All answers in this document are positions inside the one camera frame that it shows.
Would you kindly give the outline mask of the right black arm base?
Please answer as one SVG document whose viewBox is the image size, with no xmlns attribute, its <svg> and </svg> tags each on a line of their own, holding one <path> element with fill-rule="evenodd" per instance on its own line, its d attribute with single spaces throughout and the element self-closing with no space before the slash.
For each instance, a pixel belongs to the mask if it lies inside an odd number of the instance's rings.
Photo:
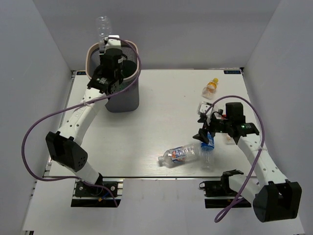
<svg viewBox="0 0 313 235">
<path fill-rule="evenodd" d="M 223 209 L 231 204 L 237 192 L 225 190 L 220 181 L 203 181 L 199 189 L 204 191 L 206 209 Z"/>
</svg>

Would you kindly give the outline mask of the clear bottle orange blue label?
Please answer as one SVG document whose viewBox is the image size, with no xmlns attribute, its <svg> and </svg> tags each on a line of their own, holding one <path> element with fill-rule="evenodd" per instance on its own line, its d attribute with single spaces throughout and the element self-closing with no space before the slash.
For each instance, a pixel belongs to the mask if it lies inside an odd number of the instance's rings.
<svg viewBox="0 0 313 235">
<path fill-rule="evenodd" d="M 162 156 L 158 157 L 158 163 L 160 166 L 166 166 L 168 168 L 192 163 L 199 159 L 200 149 L 201 145 L 199 143 L 171 148 L 166 150 Z"/>
</svg>

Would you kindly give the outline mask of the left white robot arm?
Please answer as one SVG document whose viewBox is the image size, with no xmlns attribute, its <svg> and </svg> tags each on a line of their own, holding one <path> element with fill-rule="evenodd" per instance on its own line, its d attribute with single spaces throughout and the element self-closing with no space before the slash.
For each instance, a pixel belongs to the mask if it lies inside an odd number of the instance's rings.
<svg viewBox="0 0 313 235">
<path fill-rule="evenodd" d="M 45 138 L 52 160 L 85 181 L 92 195 L 103 191 L 102 175 L 89 164 L 81 144 L 94 118 L 109 101 L 106 96 L 117 94 L 124 79 L 137 70 L 137 63 L 128 60 L 123 49 L 106 48 L 96 53 L 100 63 L 87 84 L 81 107 L 74 109 L 57 132 L 49 132 Z"/>
</svg>

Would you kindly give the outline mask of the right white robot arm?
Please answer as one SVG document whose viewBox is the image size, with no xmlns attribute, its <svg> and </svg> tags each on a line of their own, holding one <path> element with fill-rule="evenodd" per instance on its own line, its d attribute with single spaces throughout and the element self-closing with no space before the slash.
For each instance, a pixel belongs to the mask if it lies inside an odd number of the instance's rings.
<svg viewBox="0 0 313 235">
<path fill-rule="evenodd" d="M 229 102 L 225 107 L 226 111 L 223 112 L 210 103 L 201 102 L 197 112 L 200 116 L 198 122 L 203 126 L 193 138 L 208 144 L 216 133 L 228 134 L 245 154 L 258 183 L 244 176 L 240 170 L 225 171 L 219 184 L 209 187 L 212 195 L 219 192 L 234 195 L 227 209 L 245 199 L 261 222 L 295 219 L 302 194 L 301 186 L 298 182 L 291 182 L 263 148 L 264 134 L 255 124 L 246 122 L 242 103 Z"/>
</svg>

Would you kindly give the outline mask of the clear unlabeled plastic bottle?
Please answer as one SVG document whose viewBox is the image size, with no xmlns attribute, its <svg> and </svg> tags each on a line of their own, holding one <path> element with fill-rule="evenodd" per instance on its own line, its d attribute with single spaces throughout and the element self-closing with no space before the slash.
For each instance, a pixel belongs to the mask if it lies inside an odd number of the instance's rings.
<svg viewBox="0 0 313 235">
<path fill-rule="evenodd" d="M 101 16 L 96 19 L 96 29 L 99 44 L 103 44 L 112 32 L 111 21 L 107 16 Z"/>
</svg>

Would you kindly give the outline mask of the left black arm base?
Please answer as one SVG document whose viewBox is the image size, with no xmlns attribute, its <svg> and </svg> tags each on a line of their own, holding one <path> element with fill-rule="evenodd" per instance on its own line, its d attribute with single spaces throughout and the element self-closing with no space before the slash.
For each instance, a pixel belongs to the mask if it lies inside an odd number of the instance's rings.
<svg viewBox="0 0 313 235">
<path fill-rule="evenodd" d="M 82 181 L 74 184 L 72 208 L 116 208 L 122 199 L 123 180 L 104 178 L 103 186 L 108 190 L 87 186 Z"/>
</svg>

